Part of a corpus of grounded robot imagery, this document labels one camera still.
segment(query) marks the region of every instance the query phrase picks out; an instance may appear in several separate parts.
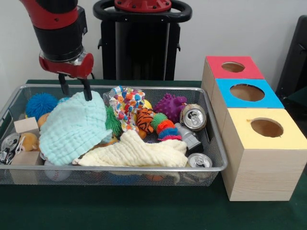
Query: wooden shape sorter box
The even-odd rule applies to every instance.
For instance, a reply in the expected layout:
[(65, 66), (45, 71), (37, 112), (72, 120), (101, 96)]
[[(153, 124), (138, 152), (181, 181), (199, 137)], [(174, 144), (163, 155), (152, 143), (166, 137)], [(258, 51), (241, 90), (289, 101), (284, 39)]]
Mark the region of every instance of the wooden shape sorter box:
[(208, 56), (205, 60), (201, 87), (211, 101), (215, 79), (264, 79), (251, 57)]
[(288, 201), (307, 162), (307, 140), (284, 109), (229, 108), (222, 171), (230, 201)]
[(227, 108), (283, 108), (266, 80), (216, 79), (212, 108), (222, 132)]

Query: blue spiky ball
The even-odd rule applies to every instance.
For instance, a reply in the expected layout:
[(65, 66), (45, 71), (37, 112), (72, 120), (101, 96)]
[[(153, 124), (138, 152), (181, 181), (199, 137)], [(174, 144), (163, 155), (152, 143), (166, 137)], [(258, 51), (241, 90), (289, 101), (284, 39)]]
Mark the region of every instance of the blue spiky ball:
[(58, 100), (49, 93), (37, 93), (27, 103), (25, 113), (28, 117), (39, 118), (50, 113), (58, 104)]

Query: circular hole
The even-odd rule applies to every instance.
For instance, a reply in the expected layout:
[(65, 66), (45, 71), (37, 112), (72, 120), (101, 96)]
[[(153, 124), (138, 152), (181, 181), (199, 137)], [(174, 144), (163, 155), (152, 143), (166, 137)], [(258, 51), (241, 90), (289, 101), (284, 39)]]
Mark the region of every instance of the circular hole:
[(264, 92), (260, 88), (248, 84), (234, 85), (230, 92), (236, 98), (249, 102), (257, 102), (264, 98)]
[(222, 68), (226, 71), (233, 72), (233, 73), (239, 73), (242, 72), (245, 67), (237, 62), (228, 61), (222, 64)]
[(283, 127), (276, 121), (267, 118), (258, 118), (250, 123), (253, 130), (265, 137), (276, 138), (283, 134)]

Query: wire mesh basket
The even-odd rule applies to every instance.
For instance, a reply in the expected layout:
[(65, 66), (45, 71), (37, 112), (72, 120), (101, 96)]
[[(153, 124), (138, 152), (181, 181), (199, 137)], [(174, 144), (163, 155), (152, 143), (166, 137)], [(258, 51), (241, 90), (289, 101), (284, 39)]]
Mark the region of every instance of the wire mesh basket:
[[(115, 86), (92, 86), (100, 93)], [(0, 184), (41, 185), (160, 185), (160, 186), (209, 186), (219, 171), (227, 166), (224, 146), (217, 129), (215, 117), (207, 93), (200, 88), (133, 87), (142, 89), (145, 98), (155, 105), (166, 94), (185, 96), (189, 104), (199, 104), (206, 112), (206, 128), (197, 132), (203, 144), (203, 154), (213, 162), (211, 168), (149, 168), (149, 167), (82, 167), (82, 166), (23, 166), (0, 165)], [(70, 86), (70, 96), (83, 90), (82, 86)], [(17, 88), (0, 113), (0, 141), (15, 132), (14, 121), (25, 118), (25, 107), (36, 93), (47, 92), (63, 98), (59, 85), (27, 84)], [(157, 142), (156, 134), (144, 140)]]

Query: soda can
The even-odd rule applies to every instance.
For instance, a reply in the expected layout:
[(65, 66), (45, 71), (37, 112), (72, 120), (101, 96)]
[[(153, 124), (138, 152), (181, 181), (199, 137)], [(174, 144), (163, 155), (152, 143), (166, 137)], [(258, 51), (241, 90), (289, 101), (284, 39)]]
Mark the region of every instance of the soda can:
[[(188, 158), (188, 163), (186, 167), (192, 168), (211, 168), (212, 160), (202, 154), (202, 153), (193, 153)], [(209, 178), (211, 172), (182, 172), (181, 178), (184, 182), (188, 184), (209, 184)]]
[(205, 128), (207, 116), (198, 104), (188, 104), (180, 113), (180, 123), (193, 131)]
[(192, 168), (211, 168), (212, 160), (202, 153), (189, 155), (188, 163)]

